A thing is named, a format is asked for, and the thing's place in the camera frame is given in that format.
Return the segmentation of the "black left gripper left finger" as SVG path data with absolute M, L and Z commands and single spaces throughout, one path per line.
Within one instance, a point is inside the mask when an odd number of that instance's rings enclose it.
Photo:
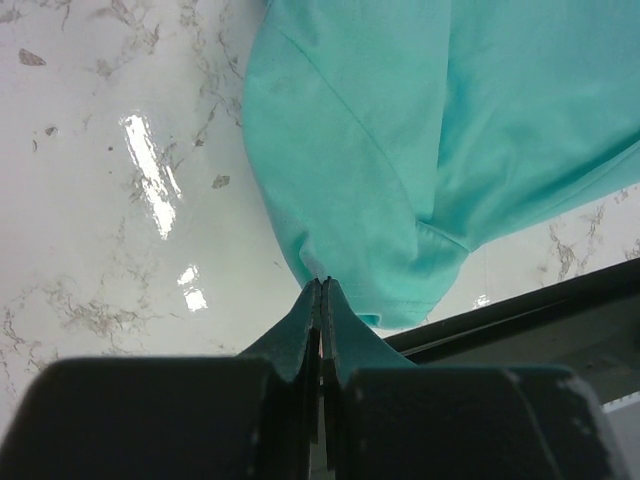
M 308 479 L 318 440 L 321 284 L 307 283 L 293 307 L 242 351 L 269 368 L 252 434 L 255 479 Z

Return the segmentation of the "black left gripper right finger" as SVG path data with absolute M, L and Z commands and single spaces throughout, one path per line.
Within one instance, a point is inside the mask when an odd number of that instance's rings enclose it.
M 339 284 L 322 283 L 321 343 L 327 468 L 347 477 L 347 423 L 344 391 L 361 369 L 408 369 L 416 365 L 374 333 L 352 310 Z

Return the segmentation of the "teal t shirt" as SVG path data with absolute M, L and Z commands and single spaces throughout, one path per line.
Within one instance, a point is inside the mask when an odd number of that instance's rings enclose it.
M 482 245 L 639 180 L 635 1 L 270 1 L 244 144 L 300 283 L 419 324 Z

